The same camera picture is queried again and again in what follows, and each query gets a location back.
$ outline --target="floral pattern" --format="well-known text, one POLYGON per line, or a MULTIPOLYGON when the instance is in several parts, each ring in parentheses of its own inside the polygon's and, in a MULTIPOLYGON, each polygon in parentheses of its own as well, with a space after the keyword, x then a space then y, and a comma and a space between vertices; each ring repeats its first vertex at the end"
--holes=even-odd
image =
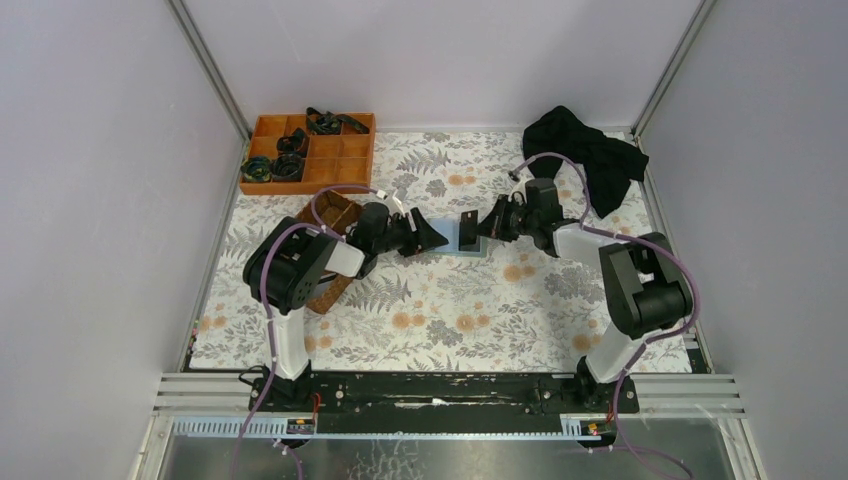
MULTIPOLYGON (((485 215, 513 182, 519 133, 378 133, 372 186, 398 190, 429 218, 479 209, 485 215)), ((585 206, 577 175, 556 180, 567 217, 585 206)), ((366 195, 352 195, 361 203, 366 195)), ((191 368, 241 369, 262 363, 266 319, 242 283, 253 250, 308 196, 236 200, 209 299, 198 321, 191 368)), ((631 234, 651 230, 638 184, 622 206, 588 223, 631 234)), ((326 315, 307 311, 304 344, 313 368, 327 370, 573 371, 609 324, 600 273, 553 260, 531 239, 489 241, 484 257, 379 257, 326 315)), ((651 345, 635 368, 689 372, 683 342, 651 345)))

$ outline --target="black fabric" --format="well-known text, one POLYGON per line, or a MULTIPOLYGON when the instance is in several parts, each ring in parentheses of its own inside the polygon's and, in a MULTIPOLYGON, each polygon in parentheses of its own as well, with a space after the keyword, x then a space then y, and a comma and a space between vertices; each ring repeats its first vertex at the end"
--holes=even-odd
MULTIPOLYGON (((556 152, 582 164, 592 207, 601 218, 621 206, 630 180, 644 181, 648 165, 648 156, 638 148, 583 125, 562 105, 524 130, 522 148, 525 159, 556 152)), ((562 163, 555 157, 542 157, 527 168, 536 178, 554 178, 562 163)))

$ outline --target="brown wicker basket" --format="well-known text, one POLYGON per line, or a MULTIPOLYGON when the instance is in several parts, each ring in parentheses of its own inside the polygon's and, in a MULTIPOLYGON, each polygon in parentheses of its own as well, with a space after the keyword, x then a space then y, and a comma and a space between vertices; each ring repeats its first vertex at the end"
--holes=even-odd
MULTIPOLYGON (((344 235, 345 229, 359 220, 359 216, 362 215, 362 205, 334 191, 322 193, 315 201, 315 210, 318 212, 318 216, 339 235, 344 235)), ((297 214, 297 219, 301 222, 318 224, 318 221, 312 216, 312 210, 308 203, 297 214)), ((327 313, 352 281, 353 279, 350 277, 336 276, 324 293, 309 300, 306 306, 315 313, 327 313)))

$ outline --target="gray floor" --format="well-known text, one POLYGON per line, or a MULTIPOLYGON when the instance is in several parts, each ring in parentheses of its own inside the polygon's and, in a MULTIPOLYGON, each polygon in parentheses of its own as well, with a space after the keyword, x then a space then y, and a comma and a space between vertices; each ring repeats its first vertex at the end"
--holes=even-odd
MULTIPOLYGON (((698 479, 732 479, 719 430, 702 420, 626 420, 635 445, 682 459, 698 479)), ((229 479, 231 438, 175 437, 163 479, 229 479)), ((588 455, 566 441, 313 440, 298 448, 307 479, 655 479, 629 453, 588 455)), ((683 472, 666 470, 674 476, 683 472)), ((295 479, 291 455, 270 440, 246 440, 239 479, 295 479)))

